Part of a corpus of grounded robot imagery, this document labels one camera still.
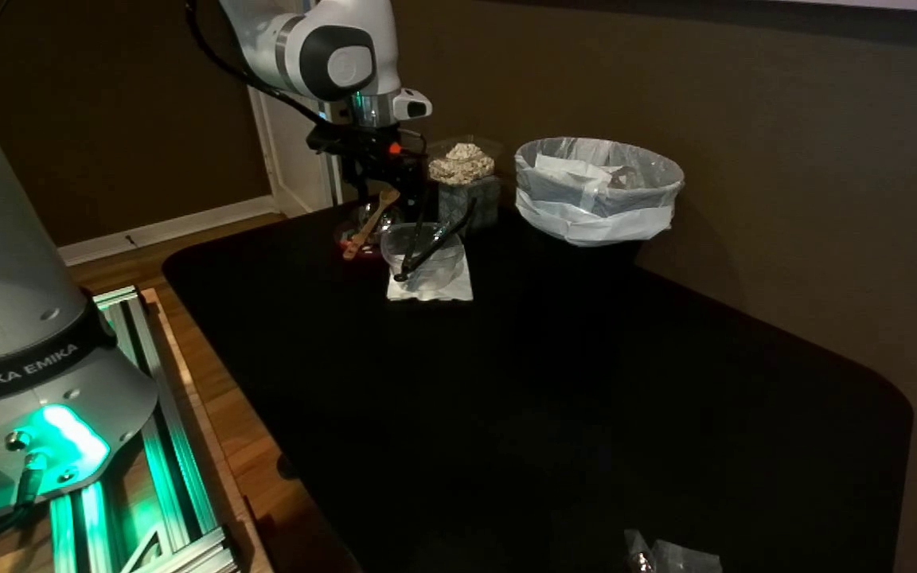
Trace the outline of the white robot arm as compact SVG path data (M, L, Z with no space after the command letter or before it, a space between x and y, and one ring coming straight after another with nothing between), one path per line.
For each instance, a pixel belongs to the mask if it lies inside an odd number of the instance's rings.
M199 30L199 0L182 0L198 48L244 86L312 120L306 143L342 161L342 177L366 192L385 180L404 198L425 184L425 157L400 128L431 113L431 101L399 69L390 0L216 0L240 62L221 59Z

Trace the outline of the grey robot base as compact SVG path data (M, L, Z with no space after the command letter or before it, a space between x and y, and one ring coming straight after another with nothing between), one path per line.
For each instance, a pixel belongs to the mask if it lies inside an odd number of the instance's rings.
M0 145L0 518L93 485L153 407Z

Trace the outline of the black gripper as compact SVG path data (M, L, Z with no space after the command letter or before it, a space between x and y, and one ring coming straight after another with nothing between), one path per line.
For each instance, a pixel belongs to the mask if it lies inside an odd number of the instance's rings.
M340 160L340 177L368 198L371 180L385 180L400 195L412 195L422 180L422 157L404 143L400 128L364 129L355 125L316 125L306 137L316 152Z

